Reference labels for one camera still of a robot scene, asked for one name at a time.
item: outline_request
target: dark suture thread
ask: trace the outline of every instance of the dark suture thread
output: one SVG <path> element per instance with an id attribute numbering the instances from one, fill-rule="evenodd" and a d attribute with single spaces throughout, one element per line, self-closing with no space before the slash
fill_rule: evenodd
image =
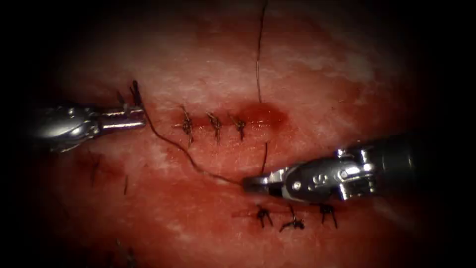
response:
<path id="1" fill-rule="evenodd" d="M 129 185 L 129 176 L 125 176 L 125 181 L 124 181 L 124 195 L 127 195 L 127 186 Z"/>
<path id="2" fill-rule="evenodd" d="M 264 167 L 266 166 L 266 159 L 268 158 L 268 142 L 264 144 L 264 159 L 263 159 L 263 165 L 261 165 L 261 173 L 264 173 Z"/>
<path id="3" fill-rule="evenodd" d="M 263 9 L 261 11 L 260 17 L 260 25 L 259 25 L 259 36 L 258 36 L 258 55 L 256 57 L 256 84 L 258 86 L 258 100 L 259 103 L 262 103 L 261 100 L 261 88 L 259 86 L 259 59 L 261 57 L 261 35 L 263 34 L 263 21 L 264 21 L 264 14 L 266 12 L 266 7 L 268 6 L 268 0 L 265 1 Z"/>
<path id="4" fill-rule="evenodd" d="M 224 181 L 224 182 L 227 182 L 227 183 L 230 183 L 230 184 L 235 184 L 235 185 L 239 185 L 241 186 L 241 184 L 239 182 L 235 182 L 235 181 L 232 181 L 230 179 L 227 179 L 221 175 L 218 175 L 218 174 L 213 174 L 211 172 L 208 172 L 206 170 L 204 170 L 203 168 L 199 167 L 195 161 L 192 159 L 192 156 L 187 152 L 187 150 L 185 150 L 185 148 L 183 148 L 180 144 L 178 144 L 177 142 L 173 141 L 173 140 L 170 140 L 162 135 L 160 135 L 156 130 L 155 130 L 155 127 L 154 125 L 152 124 L 152 120 L 150 119 L 149 117 L 149 113 L 147 112 L 147 110 L 145 109 L 144 105 L 143 105 L 143 102 L 142 102 L 142 99 L 140 100 L 141 102 L 141 106 L 142 108 L 144 109 L 144 115 L 147 119 L 147 121 L 149 122 L 149 125 L 150 125 L 150 129 L 152 130 L 152 132 L 155 134 L 155 136 L 157 136 L 159 139 L 165 141 L 165 142 L 168 142 L 170 143 L 171 145 L 173 145 L 175 148 L 179 149 L 180 151 L 182 151 L 185 156 L 188 158 L 188 160 L 190 161 L 190 163 L 192 164 L 193 168 L 198 172 L 198 173 L 201 173 L 203 175 L 207 175 L 207 176 L 210 176 L 212 178 L 215 178 L 215 179 L 218 179 L 218 180 L 221 180 L 221 181 Z"/>

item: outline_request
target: interrupted suture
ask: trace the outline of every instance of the interrupted suture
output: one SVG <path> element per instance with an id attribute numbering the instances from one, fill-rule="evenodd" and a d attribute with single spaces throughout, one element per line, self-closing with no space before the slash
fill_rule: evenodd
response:
<path id="1" fill-rule="evenodd" d="M 215 139 L 217 140 L 217 145 L 220 145 L 220 129 L 222 128 L 222 123 L 218 117 L 214 116 L 212 113 L 207 112 L 207 116 L 210 119 L 210 124 L 215 129 Z"/>
<path id="2" fill-rule="evenodd" d="M 279 232 L 281 233 L 285 228 L 290 226 L 294 227 L 294 229 L 299 228 L 301 230 L 304 230 L 304 223 L 302 219 L 301 220 L 296 219 L 296 214 L 294 213 L 293 207 L 291 205 L 289 205 L 289 209 L 291 210 L 291 215 L 293 216 L 293 220 L 283 224 L 283 226 L 281 226 L 281 229 L 279 229 Z"/>

